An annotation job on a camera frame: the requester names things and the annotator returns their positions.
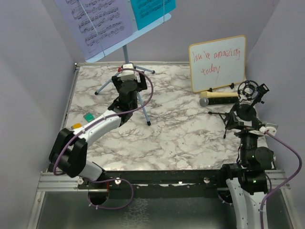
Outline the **black round-base mic stand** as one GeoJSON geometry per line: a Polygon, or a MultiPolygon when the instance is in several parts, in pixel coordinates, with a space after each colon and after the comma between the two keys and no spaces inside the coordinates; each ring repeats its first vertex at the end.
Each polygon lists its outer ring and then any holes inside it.
{"type": "Polygon", "coordinates": [[[263,83],[258,85],[255,81],[244,81],[238,87],[238,96],[241,99],[237,108],[237,116],[244,121],[251,121],[257,113],[254,106],[257,103],[264,103],[262,97],[269,91],[269,88],[263,83]]]}

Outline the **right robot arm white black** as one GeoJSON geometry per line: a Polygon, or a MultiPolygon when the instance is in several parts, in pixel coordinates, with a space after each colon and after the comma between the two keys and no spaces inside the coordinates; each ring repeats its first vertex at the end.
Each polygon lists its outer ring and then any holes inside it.
{"type": "Polygon", "coordinates": [[[266,200],[268,181],[266,171],[272,169],[274,153],[267,147],[258,147],[258,138],[267,131],[272,135],[278,126],[262,123],[257,126],[226,125],[226,130],[236,129],[240,138],[239,160],[224,164],[219,174],[220,183],[229,188],[238,229],[268,228],[266,200]]]}

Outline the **lilac sheet music page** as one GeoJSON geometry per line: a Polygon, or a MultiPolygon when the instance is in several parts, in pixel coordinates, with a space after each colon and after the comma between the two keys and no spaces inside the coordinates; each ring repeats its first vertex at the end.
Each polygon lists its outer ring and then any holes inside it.
{"type": "Polygon", "coordinates": [[[125,0],[56,0],[87,60],[132,35],[125,0]]]}

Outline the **cream toy microphone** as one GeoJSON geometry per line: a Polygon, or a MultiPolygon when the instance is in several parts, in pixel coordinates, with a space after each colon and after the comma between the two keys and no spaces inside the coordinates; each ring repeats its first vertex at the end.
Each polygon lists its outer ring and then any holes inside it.
{"type": "Polygon", "coordinates": [[[204,91],[200,93],[200,98],[225,98],[225,97],[238,97],[237,92],[209,92],[204,91]]]}

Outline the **cyan sheet music page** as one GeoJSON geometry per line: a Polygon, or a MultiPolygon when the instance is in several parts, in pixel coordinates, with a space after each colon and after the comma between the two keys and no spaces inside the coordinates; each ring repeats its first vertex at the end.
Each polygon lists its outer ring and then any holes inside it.
{"type": "Polygon", "coordinates": [[[132,0],[138,30],[143,29],[176,8],[175,0],[132,0]]]}

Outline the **black studio microphone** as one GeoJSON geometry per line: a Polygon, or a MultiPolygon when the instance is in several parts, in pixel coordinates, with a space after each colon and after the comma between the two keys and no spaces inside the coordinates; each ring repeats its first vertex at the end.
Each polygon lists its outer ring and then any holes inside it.
{"type": "Polygon", "coordinates": [[[201,98],[199,104],[202,107],[208,105],[234,104],[239,101],[237,96],[234,97],[218,97],[218,98],[201,98]]]}

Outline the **black tripod with shock mount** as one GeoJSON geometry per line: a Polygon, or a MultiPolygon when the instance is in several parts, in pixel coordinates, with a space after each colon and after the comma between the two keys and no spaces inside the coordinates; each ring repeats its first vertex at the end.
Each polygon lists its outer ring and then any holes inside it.
{"type": "Polygon", "coordinates": [[[269,91],[265,85],[259,85],[252,80],[242,82],[237,89],[239,100],[234,103],[228,113],[209,111],[210,115],[219,115],[225,124],[225,131],[237,129],[235,135],[242,141],[257,141],[259,135],[254,131],[258,129],[261,121],[257,118],[254,105],[262,101],[262,97],[269,91]]]}

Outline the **whiteboard with yellow frame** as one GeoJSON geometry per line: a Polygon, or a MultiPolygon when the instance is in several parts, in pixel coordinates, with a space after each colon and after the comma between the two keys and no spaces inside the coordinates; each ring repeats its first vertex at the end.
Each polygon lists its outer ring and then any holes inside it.
{"type": "Polygon", "coordinates": [[[192,91],[199,93],[243,82],[245,60],[244,35],[190,45],[192,91]]]}

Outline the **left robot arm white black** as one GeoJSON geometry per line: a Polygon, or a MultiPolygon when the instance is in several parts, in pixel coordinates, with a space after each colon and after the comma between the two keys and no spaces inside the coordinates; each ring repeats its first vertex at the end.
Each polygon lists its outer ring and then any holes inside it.
{"type": "Polygon", "coordinates": [[[139,72],[139,76],[139,79],[126,81],[113,77],[119,95],[108,109],[80,128],[64,128],[58,133],[49,155],[54,175],[79,176],[89,180],[94,188],[101,188],[105,184],[105,170],[87,160],[87,150],[103,135],[125,124],[135,111],[145,107],[143,104],[138,106],[138,92],[146,90],[152,82],[143,72],[139,72]]]}

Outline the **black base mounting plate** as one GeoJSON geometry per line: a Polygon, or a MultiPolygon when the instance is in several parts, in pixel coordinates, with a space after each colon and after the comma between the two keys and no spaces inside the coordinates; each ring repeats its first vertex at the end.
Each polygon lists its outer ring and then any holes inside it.
{"type": "Polygon", "coordinates": [[[229,188],[219,169],[214,170],[138,170],[107,171],[100,180],[121,178],[122,181],[94,184],[88,180],[78,185],[97,197],[127,199],[134,190],[134,198],[217,198],[218,193],[229,195],[229,188]]]}

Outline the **aluminium rail frame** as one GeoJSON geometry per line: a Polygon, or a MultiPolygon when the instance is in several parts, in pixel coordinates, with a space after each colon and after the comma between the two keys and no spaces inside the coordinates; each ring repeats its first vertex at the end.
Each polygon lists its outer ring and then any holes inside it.
{"type": "MultiPolygon", "coordinates": [[[[111,64],[111,66],[114,66],[116,62],[109,62],[109,64],[111,64]]],[[[70,92],[70,97],[65,109],[65,115],[62,119],[62,124],[61,124],[61,128],[66,127],[66,123],[67,120],[69,119],[69,113],[70,113],[70,109],[71,109],[71,104],[72,104],[72,100],[74,97],[74,92],[75,92],[75,88],[77,85],[77,81],[80,75],[80,72],[82,71],[82,68],[94,68],[94,69],[102,69],[103,67],[106,67],[108,63],[106,62],[98,62],[98,63],[75,63],[75,72],[74,72],[74,79],[73,79],[73,85],[71,88],[71,92],[70,92]]],[[[276,169],[276,166],[274,164],[274,159],[273,159],[273,163],[272,163],[272,169],[267,170],[266,171],[266,175],[267,175],[267,181],[268,181],[268,193],[272,192],[273,190],[278,191],[281,188],[283,189],[290,189],[290,185],[289,185],[289,181],[288,178],[286,177],[286,173],[284,172],[284,170],[280,170],[280,169],[276,169]]],[[[41,172],[40,175],[40,179],[38,182],[38,187],[37,187],[37,194],[36,194],[36,199],[38,201],[38,195],[39,197],[41,196],[42,198],[42,193],[47,193],[47,192],[87,192],[88,197],[90,197],[90,193],[87,190],[80,190],[78,189],[78,185],[81,185],[84,183],[84,179],[82,177],[74,177],[71,178],[68,175],[62,175],[60,176],[56,176],[53,174],[53,171],[51,171],[51,168],[53,169],[53,166],[51,164],[49,164],[49,167],[47,169],[47,172],[41,172]]],[[[127,181],[126,179],[121,179],[121,178],[114,178],[114,179],[106,179],[106,181],[101,182],[98,181],[96,182],[92,182],[94,184],[108,184],[109,182],[114,181],[117,185],[120,184],[122,181],[126,182],[130,187],[132,187],[132,184],[127,181]]],[[[130,202],[127,203],[131,203],[132,200],[134,199],[134,190],[131,190],[131,199],[130,202]]],[[[223,197],[221,196],[221,194],[218,193],[218,196],[220,197],[220,200],[222,200],[222,202],[225,204],[227,203],[223,197]]],[[[103,198],[105,198],[105,201],[109,198],[108,195],[106,196],[101,196],[101,197],[97,197],[98,200],[101,202],[103,200],[103,198]]]]}

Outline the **green eraser block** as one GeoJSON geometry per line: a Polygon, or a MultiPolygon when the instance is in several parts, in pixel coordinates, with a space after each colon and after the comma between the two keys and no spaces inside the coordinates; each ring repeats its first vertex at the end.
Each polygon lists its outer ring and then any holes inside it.
{"type": "Polygon", "coordinates": [[[95,118],[92,113],[86,113],[83,118],[89,123],[93,121],[95,118]]]}

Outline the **yellow eraser block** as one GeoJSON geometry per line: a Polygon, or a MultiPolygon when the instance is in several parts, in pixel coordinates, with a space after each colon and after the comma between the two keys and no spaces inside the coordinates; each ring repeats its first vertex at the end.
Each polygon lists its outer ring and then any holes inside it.
{"type": "Polygon", "coordinates": [[[77,129],[77,128],[80,128],[80,127],[82,127],[82,125],[80,123],[76,123],[76,124],[71,126],[72,129],[77,129]]]}

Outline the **light blue music stand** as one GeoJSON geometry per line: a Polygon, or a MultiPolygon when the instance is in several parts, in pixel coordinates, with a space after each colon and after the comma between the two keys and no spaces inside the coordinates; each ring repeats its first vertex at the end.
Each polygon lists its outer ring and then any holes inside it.
{"type": "Polygon", "coordinates": [[[110,48],[110,50],[114,50],[116,47],[122,47],[125,63],[118,69],[118,72],[102,85],[101,88],[95,91],[94,94],[98,95],[108,84],[113,83],[119,96],[109,106],[109,109],[118,113],[123,113],[119,115],[119,117],[121,117],[121,124],[124,124],[131,118],[134,109],[141,108],[146,118],[147,125],[151,125],[151,121],[145,110],[146,104],[142,101],[140,92],[147,89],[145,72],[155,73],[154,70],[136,66],[132,62],[129,62],[127,44],[168,21],[170,18],[171,14],[167,13],[142,29],[137,30],[129,38],[119,42],[113,48],[110,48]]]}

